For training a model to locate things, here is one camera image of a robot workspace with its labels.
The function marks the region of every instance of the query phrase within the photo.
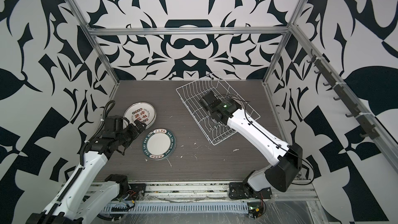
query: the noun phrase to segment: wire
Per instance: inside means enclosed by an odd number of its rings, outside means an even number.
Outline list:
[[[216,95],[215,97],[222,96],[222,95],[225,95],[226,97],[230,97],[231,99],[235,99],[235,100],[238,100],[238,101],[250,102],[250,101],[241,100],[238,96],[236,96],[236,95],[233,94],[233,93],[230,93],[230,94],[228,94],[228,95],[226,95],[226,94],[219,94],[219,95]]]
[[[265,137],[267,137],[273,144],[275,144],[276,147],[277,147],[278,149],[280,148],[280,149],[284,150],[285,152],[287,152],[287,153],[289,153],[289,154],[291,154],[291,155],[297,157],[297,158],[300,159],[301,161],[306,162],[306,164],[308,164],[308,165],[310,166],[310,168],[312,169],[312,172],[314,173],[315,170],[314,170],[314,168],[312,167],[312,165],[311,165],[309,162],[307,162],[306,160],[304,160],[304,159],[302,159],[301,157],[297,156],[296,154],[291,153],[291,152],[289,152],[289,151],[283,149],[283,148],[282,148],[281,146],[279,146],[276,142],[274,142],[271,138],[269,138],[265,133],[263,133],[258,127],[256,127],[256,126],[253,124],[252,121],[249,121],[249,119],[248,119],[248,117],[247,117],[247,115],[246,115],[246,106],[247,106],[248,104],[249,104],[249,101],[247,101],[246,105],[244,105],[243,102],[242,102],[243,110],[244,110],[244,112],[245,112],[245,117],[246,117],[246,120],[249,122],[249,125],[252,125],[253,127],[255,127],[259,132],[261,132]],[[314,179],[315,179],[315,173],[314,173],[314,177],[313,177],[313,178],[311,179],[311,181],[308,182],[308,183],[303,183],[303,184],[301,184],[301,183],[291,183],[291,184],[295,184],[295,185],[309,185],[309,184],[311,184],[311,183],[314,181]]]

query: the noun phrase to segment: hook rack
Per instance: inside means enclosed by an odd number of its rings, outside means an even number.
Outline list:
[[[311,62],[314,62],[315,66],[319,71],[315,71],[315,73],[321,73],[328,83],[323,83],[324,86],[333,85],[332,89],[336,92],[338,97],[333,97],[335,101],[341,100],[348,110],[350,114],[346,114],[347,118],[355,117],[358,123],[366,132],[365,135],[361,134],[361,137],[370,137],[371,139],[375,139],[379,137],[380,134],[375,130],[375,125],[371,124],[369,118],[366,116],[371,114],[370,112],[361,112],[358,107],[358,103],[355,103],[353,99],[350,97],[349,88],[345,82],[338,82],[336,78],[336,72],[332,69],[328,69],[328,65],[326,63],[326,59],[322,59],[322,57],[313,56]]]

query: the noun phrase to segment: cable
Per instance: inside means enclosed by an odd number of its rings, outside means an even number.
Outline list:
[[[80,173],[82,172],[83,168],[80,167],[77,172],[75,173],[75,175],[73,176],[72,180],[68,183],[68,185],[65,187],[65,189],[62,191],[62,193],[60,194],[60,196],[57,199],[57,202],[62,201],[62,199],[65,197],[65,195],[67,194],[68,190],[72,187],[73,183],[77,180],[77,177],[80,175]],[[52,214],[54,213],[55,209],[59,206],[58,203],[54,203],[54,205],[51,207],[50,211],[48,212],[48,214],[46,215],[46,217],[43,220],[43,224],[46,224],[48,222],[48,220],[50,219],[50,217],[52,217]]]
[[[256,127],[256,126],[253,124],[252,121],[249,121],[249,119],[248,119],[248,117],[247,117],[247,115],[246,115],[246,106],[249,104],[249,101],[247,101],[246,105],[243,104],[243,100],[240,100],[240,101],[242,102],[243,110],[244,110],[244,112],[245,112],[245,117],[246,117],[246,120],[249,122],[249,125],[252,125],[253,127],[255,127],[259,132],[261,132],[265,137],[267,137],[273,144],[275,144],[276,147],[277,147],[278,149],[280,148],[280,149],[284,150],[285,152],[287,152],[287,153],[289,153],[289,154],[291,154],[291,155],[297,157],[297,158],[300,159],[301,161],[306,162],[306,164],[308,164],[308,165],[310,166],[310,168],[312,169],[312,172],[315,172],[314,168],[312,167],[312,165],[311,165],[309,162],[307,162],[306,160],[304,160],[304,159],[302,159],[301,157],[297,156],[296,154],[293,154],[293,153],[291,153],[291,152],[289,152],[289,151],[283,149],[283,148],[282,148],[281,146],[279,146],[276,142],[274,142],[271,138],[269,138],[265,133],[263,133],[258,127]],[[314,179],[315,179],[315,173],[314,173],[314,177],[313,177],[313,178],[311,179],[311,181],[308,182],[308,183],[303,183],[303,184],[301,184],[301,183],[291,183],[291,184],[295,184],[295,185],[309,185],[309,184],[311,184],[311,183],[314,181]]]
[[[85,150],[85,148],[87,147],[88,143],[90,141],[92,141],[95,137],[97,137],[97,135],[101,132],[103,126],[105,125],[104,120],[106,117],[108,117],[108,113],[113,108],[114,105],[115,105],[115,101],[109,101],[108,103],[106,103],[106,105],[103,108],[102,121],[101,121],[100,127],[97,129],[97,131],[94,133],[94,135],[88,140],[88,142],[84,143],[84,145],[80,149],[80,165],[81,166],[84,167],[84,153],[85,153],[84,150]]]
[[[228,97],[229,95],[233,95],[233,96],[235,96],[236,98],[232,98],[232,97],[230,96],[231,99],[235,99],[235,100],[238,100],[238,101],[244,101],[244,100],[239,99],[239,97],[236,96],[236,95],[233,94],[233,93],[230,93],[230,94],[228,94],[228,95],[226,95],[226,94],[219,94],[219,95],[216,95],[215,97],[222,96],[222,95],[225,95],[226,97]]]

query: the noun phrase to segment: ceramic plate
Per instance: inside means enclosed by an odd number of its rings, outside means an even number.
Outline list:
[[[155,108],[148,103],[140,102],[135,103],[129,107],[124,117],[126,117],[130,123],[133,123],[136,119],[147,124],[147,129],[152,126],[156,119]],[[126,128],[127,122],[123,121],[123,128]]]
[[[166,129],[155,129],[150,132],[142,143],[144,154],[154,160],[162,160],[170,156],[176,147],[176,138]]]

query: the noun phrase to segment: plate rim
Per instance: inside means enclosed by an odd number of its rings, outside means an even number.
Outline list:
[[[150,105],[150,106],[153,108],[153,111],[155,111],[155,114],[154,114],[155,117],[153,118],[153,120],[151,121],[151,123],[149,123],[149,124],[147,125],[147,128],[149,128],[149,127],[151,127],[152,124],[155,122],[155,119],[156,119],[156,109],[154,108],[154,106],[152,106],[152,105],[149,104],[148,102],[137,102],[137,103],[132,104],[130,107],[128,107],[128,108],[126,109],[125,113],[123,114],[123,117],[126,118],[126,113],[127,113],[127,111],[128,111],[132,106],[134,106],[134,105],[136,105],[136,104],[142,104],[142,103]]]
[[[165,155],[165,156],[163,156],[162,158],[151,158],[150,157],[150,155],[152,155],[149,151],[148,151],[148,149],[146,149],[146,151],[147,151],[147,153],[149,154],[147,154],[146,152],[145,152],[145,148],[144,148],[144,142],[145,142],[145,139],[147,139],[147,140],[149,140],[150,139],[150,137],[153,135],[153,134],[155,134],[155,133],[153,133],[154,131],[156,131],[156,130],[159,130],[159,129],[162,129],[162,130],[166,130],[166,133],[163,133],[163,134],[166,134],[167,135],[167,132],[169,132],[171,135],[172,135],[172,137],[174,138],[174,141],[172,141],[171,140],[171,138],[168,136],[168,138],[170,139],[170,146],[172,146],[172,143],[174,143],[174,146],[172,147],[172,149],[170,150],[170,147],[169,147],[169,149],[166,151],[166,152],[168,152],[168,151],[170,151],[167,155]],[[145,138],[144,138],[144,140],[142,141],[142,151],[144,152],[144,155],[145,156],[147,156],[147,157],[149,157],[150,159],[152,159],[152,160],[162,160],[162,159],[166,159],[166,158],[168,158],[173,152],[174,152],[174,150],[176,149],[176,145],[177,145],[177,140],[176,140],[176,137],[174,136],[174,134],[170,131],[170,130],[168,130],[168,129],[166,129],[166,128],[156,128],[156,129],[153,129],[152,131],[150,131],[146,136],[145,136]]]

